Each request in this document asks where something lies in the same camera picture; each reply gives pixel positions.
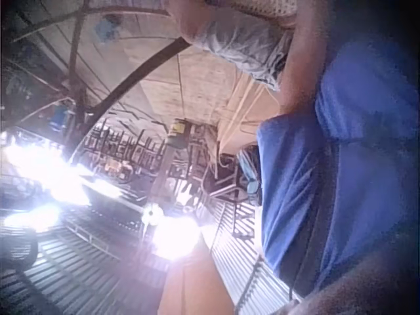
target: metal frame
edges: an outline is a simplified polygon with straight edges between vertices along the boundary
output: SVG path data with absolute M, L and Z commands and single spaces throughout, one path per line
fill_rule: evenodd
M 101 8 L 90 8 L 89 0 L 84 0 L 82 6 L 68 14 L 63 14 L 52 19 L 44 20 L 42 22 L 29 25 L 26 29 L 22 31 L 20 35 L 11 39 L 11 42 L 14 43 L 23 39 L 33 33 L 40 32 L 49 26 L 53 26 L 57 23 L 66 21 L 70 18 L 75 18 L 75 29 L 73 31 L 72 37 L 72 49 L 70 53 L 70 62 L 69 62 L 69 74 L 70 74 L 70 91 L 72 96 L 76 93 L 76 81 L 77 74 L 75 72 L 75 63 L 77 60 L 77 48 L 80 42 L 80 34 L 83 29 L 84 18 L 90 14 L 153 14 L 160 16 L 168 16 L 168 13 L 164 10 L 156 9 L 144 9 L 138 7 L 126 7 L 126 6 L 109 6 Z M 106 114 L 106 112 L 130 89 L 132 89 L 140 80 L 144 79 L 148 74 L 162 65 L 164 62 L 168 61 L 170 58 L 176 56 L 178 53 L 190 46 L 183 38 L 179 37 L 174 40 L 171 44 L 157 52 L 155 55 L 147 59 L 142 65 L 140 65 L 132 74 L 130 74 L 126 79 L 124 79 L 111 93 L 98 105 L 96 106 L 96 112 L 88 120 L 82 128 L 75 130 L 74 121 L 70 124 L 68 138 L 66 139 L 66 145 L 64 148 L 64 159 L 72 160 L 77 149 L 80 148 L 83 139 L 91 132 L 92 128 L 95 126 L 97 121 Z
M 209 170 L 210 170 L 210 167 L 207 166 L 207 168 L 204 172 L 204 176 L 203 176 L 204 179 L 206 178 L 207 174 L 209 173 Z M 213 186 L 217 187 L 218 185 L 223 184 L 225 182 L 229 182 L 229 181 L 232 181 L 232 182 L 225 187 L 222 187 L 222 188 L 219 188 L 217 190 L 214 190 L 214 191 L 210 192 L 209 196 L 211 198 L 217 198 L 219 200 L 230 202 L 230 203 L 235 203 L 235 204 L 247 200 L 248 199 L 247 197 L 243 200 L 238 199 L 239 198 L 239 192 L 243 192 L 243 193 L 246 194 L 246 190 L 243 187 L 241 187 L 241 185 L 240 185 L 240 175 L 241 175 L 241 172 L 239 170 L 239 167 L 235 163 L 234 172 L 231 175 L 228 175 L 227 177 L 224 177 L 222 179 L 217 180 L 214 183 Z
M 233 224 L 232 224 L 232 236 L 234 238 L 238 238 L 238 239 L 241 239 L 243 241 L 251 240 L 255 237 L 254 233 L 244 234 L 244 233 L 240 233 L 240 232 L 236 231 L 236 224 L 238 223 L 238 221 L 246 220 L 246 219 L 252 219 L 253 217 L 255 217 L 255 213 L 246 213 L 246 214 L 239 213 L 239 210 L 242 210 L 241 209 L 242 205 L 243 205 L 243 203 L 235 203 Z
M 260 255 L 258 255 L 257 260 L 255 261 L 255 264 L 253 265 L 252 272 L 249 275 L 248 281 L 243 289 L 243 292 L 239 298 L 238 303 L 235 305 L 234 309 L 234 315 L 239 315 L 240 310 L 242 306 L 246 303 L 249 296 L 251 295 L 253 286 L 252 283 L 256 280 L 256 275 L 259 271 L 259 268 L 261 267 L 263 259 Z
M 190 175 L 191 175 L 190 168 L 191 168 L 192 163 L 193 163 L 192 152 L 194 150 L 194 146 L 188 146 L 187 150 L 188 150 L 188 161 L 184 164 L 185 166 L 184 165 L 181 165 L 181 166 L 176 165 L 174 163 L 175 162 L 175 159 L 174 159 L 174 161 L 172 162 L 172 165 L 169 168 L 168 177 L 170 177 L 172 179 L 177 179 L 177 180 L 188 180 L 190 178 Z M 173 174 L 175 169 L 184 168 L 184 167 L 185 167 L 185 176 L 182 176 L 182 175 L 178 176 L 178 175 Z
M 144 129 L 141 130 L 137 139 L 130 136 L 127 140 L 123 140 L 124 132 L 113 133 L 111 129 L 105 129 L 105 124 L 106 121 L 104 120 L 100 127 L 94 127 L 90 135 L 84 138 L 83 147 L 78 151 L 74 162 L 79 162 L 89 152 L 100 155 L 100 157 L 108 156 L 118 161 L 127 161 L 133 168 L 132 175 L 138 174 L 140 170 L 144 169 L 147 175 L 156 176 L 157 174 L 154 174 L 154 172 L 159 168 L 165 143 L 162 142 L 157 147 L 156 143 L 149 137 L 142 144 Z
M 114 259 L 117 259 L 118 261 L 121 260 L 119 257 L 115 256 L 113 253 L 110 252 L 110 246 L 107 243 L 102 241 L 100 238 L 92 235 L 90 232 L 86 231 L 86 229 L 82 228 L 81 226 L 79 226 L 75 222 L 72 222 L 70 220 L 66 220 L 66 222 L 64 223 L 64 226 L 68 230 L 72 231 L 74 234 L 79 236 L 82 240 L 88 242 L 93 247 L 99 249 L 101 252 L 111 256 Z

